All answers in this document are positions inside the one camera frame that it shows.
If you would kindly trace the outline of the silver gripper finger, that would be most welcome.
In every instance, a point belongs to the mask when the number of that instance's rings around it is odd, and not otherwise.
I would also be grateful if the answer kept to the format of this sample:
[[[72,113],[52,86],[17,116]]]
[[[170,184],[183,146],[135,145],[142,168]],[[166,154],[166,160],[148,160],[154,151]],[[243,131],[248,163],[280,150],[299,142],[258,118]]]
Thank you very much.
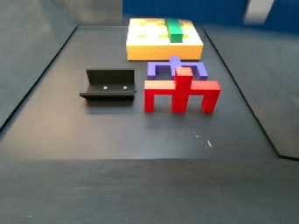
[[[262,25],[272,9],[275,0],[247,0],[244,13],[246,25]]]

